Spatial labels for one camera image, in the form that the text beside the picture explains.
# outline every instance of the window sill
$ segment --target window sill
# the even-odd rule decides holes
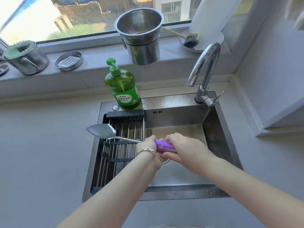
[[[231,55],[226,42],[222,44],[221,48],[218,64],[221,63],[221,58]],[[25,76],[9,65],[9,72],[0,77],[0,96],[1,98],[9,98],[104,88],[104,78],[109,72],[109,66],[105,63],[108,57],[114,57],[116,64],[121,69],[131,71],[137,85],[146,85],[146,87],[139,87],[139,89],[149,88],[151,84],[168,87],[180,85],[179,81],[184,83],[200,54],[184,49],[177,37],[161,38],[160,50],[161,56],[157,62],[147,66],[138,66],[131,62],[128,52],[122,44],[79,49],[78,51],[83,54],[84,61],[80,67],[68,72],[61,72],[54,65],[57,57],[63,52],[48,53],[50,64],[45,70],[33,76]],[[227,72],[226,70],[224,65],[224,69],[216,69],[215,73],[230,73],[229,70]]]

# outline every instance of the window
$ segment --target window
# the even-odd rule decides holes
[[[141,7],[162,11],[164,23],[187,21],[191,20],[188,13],[192,3],[192,0],[1,1],[5,5],[0,6],[0,37],[8,45],[23,40],[42,42],[112,33],[119,15]]]
[[[199,7],[201,0],[191,0],[190,2],[190,11],[189,11],[189,19],[193,19],[197,8]]]
[[[164,15],[164,23],[179,22],[181,18],[181,1],[162,4],[161,12]]]

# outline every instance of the bracelet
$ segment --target bracelet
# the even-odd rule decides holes
[[[157,170],[159,170],[159,169],[161,168],[161,166],[163,165],[163,159],[161,158],[161,156],[160,156],[154,149],[146,149],[146,148],[145,148],[145,149],[139,150],[139,151],[137,152],[136,156],[137,156],[139,153],[143,152],[143,151],[151,151],[151,152],[157,154],[157,156],[159,157],[159,161],[161,162],[161,164],[159,165],[159,168],[157,169]]]

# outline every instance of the dish soap bottle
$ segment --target dish soap bottle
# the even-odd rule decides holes
[[[138,95],[133,74],[126,70],[120,70],[115,65],[116,61],[112,57],[108,58],[106,62],[111,67],[104,81],[118,105],[125,110],[133,110],[140,107],[142,102]]]

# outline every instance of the bottle label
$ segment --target bottle label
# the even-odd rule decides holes
[[[114,93],[112,92],[116,101],[121,105],[134,105],[139,101],[139,95],[136,85],[132,89],[126,92]]]

